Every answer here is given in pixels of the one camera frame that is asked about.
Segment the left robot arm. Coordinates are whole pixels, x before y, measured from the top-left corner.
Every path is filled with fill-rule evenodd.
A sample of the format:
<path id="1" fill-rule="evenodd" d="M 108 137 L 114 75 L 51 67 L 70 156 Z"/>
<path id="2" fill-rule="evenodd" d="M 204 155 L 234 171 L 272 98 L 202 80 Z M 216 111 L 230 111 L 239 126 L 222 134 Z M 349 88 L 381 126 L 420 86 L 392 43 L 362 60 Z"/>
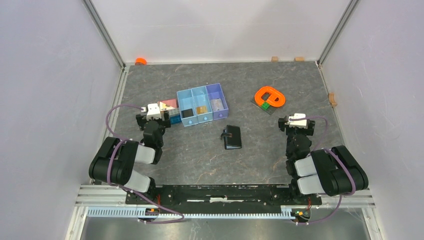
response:
<path id="1" fill-rule="evenodd" d="M 156 165 L 163 153 L 163 135 L 171 127 L 169 113 L 161 118 L 147 118 L 136 115 L 137 124 L 143 131 L 140 141 L 122 141 L 117 137 L 107 137 L 93 158 L 88 175 L 91 179 L 104 183 L 110 182 L 138 192 L 145 204 L 157 198 L 155 180 L 134 169 L 135 163 Z"/>

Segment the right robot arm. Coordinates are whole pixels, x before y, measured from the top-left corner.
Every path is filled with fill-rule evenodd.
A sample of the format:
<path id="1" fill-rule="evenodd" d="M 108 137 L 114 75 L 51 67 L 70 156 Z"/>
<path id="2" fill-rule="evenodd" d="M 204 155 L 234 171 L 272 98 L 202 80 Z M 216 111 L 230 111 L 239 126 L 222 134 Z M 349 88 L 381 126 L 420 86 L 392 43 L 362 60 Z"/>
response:
<path id="1" fill-rule="evenodd" d="M 286 170 L 292 177 L 289 199 L 302 204 L 309 195 L 352 195 L 369 187 L 363 168 L 344 145 L 330 149 L 312 148 L 316 116 L 295 113 L 278 119 L 278 127 L 287 136 Z"/>

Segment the black card holder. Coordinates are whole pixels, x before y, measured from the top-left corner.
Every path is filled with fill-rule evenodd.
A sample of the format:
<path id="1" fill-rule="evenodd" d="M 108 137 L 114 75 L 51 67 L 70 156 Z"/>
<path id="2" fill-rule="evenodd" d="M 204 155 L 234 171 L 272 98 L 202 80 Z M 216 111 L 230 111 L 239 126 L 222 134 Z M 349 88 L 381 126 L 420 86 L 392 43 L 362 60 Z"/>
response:
<path id="1" fill-rule="evenodd" d="M 239 126 L 226 125 L 220 135 L 220 139 L 224 142 L 225 150 L 236 150 L 242 148 L 241 129 Z"/>

